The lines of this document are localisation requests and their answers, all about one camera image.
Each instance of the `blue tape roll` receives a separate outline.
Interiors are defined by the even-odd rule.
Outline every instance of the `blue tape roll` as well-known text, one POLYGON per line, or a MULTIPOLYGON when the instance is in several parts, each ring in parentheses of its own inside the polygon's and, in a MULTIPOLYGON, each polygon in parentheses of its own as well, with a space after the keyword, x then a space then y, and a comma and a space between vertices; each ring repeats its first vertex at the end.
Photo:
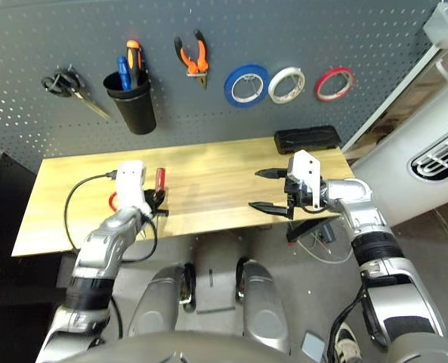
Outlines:
POLYGON ((230 75, 227 77, 227 80, 224 84, 224 93, 225 98, 234 107, 251 107, 255 104, 258 104, 267 95, 267 87, 269 86, 269 74, 267 73, 266 69, 263 66, 259 66, 258 64, 246 64, 244 66, 241 66, 239 68, 236 68, 233 70, 230 75), (235 84, 243 77, 243 76, 251 76, 256 75, 257 77, 262 79, 262 90, 261 93, 253 98, 250 101, 245 101, 244 99, 239 100, 239 98, 235 98, 234 95, 232 95, 232 89, 235 86, 235 84))

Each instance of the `air vent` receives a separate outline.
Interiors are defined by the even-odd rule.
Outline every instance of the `air vent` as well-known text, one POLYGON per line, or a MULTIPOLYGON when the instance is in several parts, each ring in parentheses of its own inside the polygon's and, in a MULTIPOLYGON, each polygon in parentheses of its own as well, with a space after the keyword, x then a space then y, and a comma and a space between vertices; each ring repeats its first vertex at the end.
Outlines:
POLYGON ((427 180, 448 177, 448 135, 412 161, 412 171, 427 180))

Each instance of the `white tape roll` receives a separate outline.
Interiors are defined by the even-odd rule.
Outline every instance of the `white tape roll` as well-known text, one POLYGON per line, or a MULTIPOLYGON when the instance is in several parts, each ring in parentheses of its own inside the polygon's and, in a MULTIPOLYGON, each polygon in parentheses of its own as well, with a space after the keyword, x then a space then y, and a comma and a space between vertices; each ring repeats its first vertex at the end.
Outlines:
POLYGON ((278 74, 272 78, 272 80, 269 83, 269 96, 272 101, 276 104, 287 104, 288 102, 294 100, 296 97, 301 94, 301 92, 304 89, 304 84, 306 82, 306 79, 304 77, 304 74, 301 72, 301 70, 297 67, 287 67, 283 70, 279 71, 278 74), (281 83, 281 81, 287 77, 292 77, 294 79, 294 82, 296 86, 290 91, 290 93, 283 95, 283 96, 276 96, 274 92, 276 91, 277 85, 281 83))

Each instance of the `screwdriver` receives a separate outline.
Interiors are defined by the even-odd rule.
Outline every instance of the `screwdriver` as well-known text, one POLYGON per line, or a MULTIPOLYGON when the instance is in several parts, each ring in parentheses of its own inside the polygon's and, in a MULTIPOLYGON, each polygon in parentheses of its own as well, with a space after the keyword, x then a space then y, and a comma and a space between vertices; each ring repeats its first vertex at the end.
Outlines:
POLYGON ((141 52, 140 43, 130 39, 126 42, 126 57, 130 68, 131 88, 137 88, 143 82, 143 53, 141 52))

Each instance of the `black pen cup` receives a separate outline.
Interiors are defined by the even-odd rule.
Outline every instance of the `black pen cup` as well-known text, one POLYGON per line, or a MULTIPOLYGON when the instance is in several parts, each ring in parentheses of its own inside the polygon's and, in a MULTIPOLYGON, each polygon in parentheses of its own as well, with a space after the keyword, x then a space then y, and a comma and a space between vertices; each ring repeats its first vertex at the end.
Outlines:
POLYGON ((123 91, 118 72, 111 73, 104 79, 103 84, 131 132, 136 135, 145 135, 156 128, 150 81, 147 77, 144 77, 141 85, 130 91, 123 91))

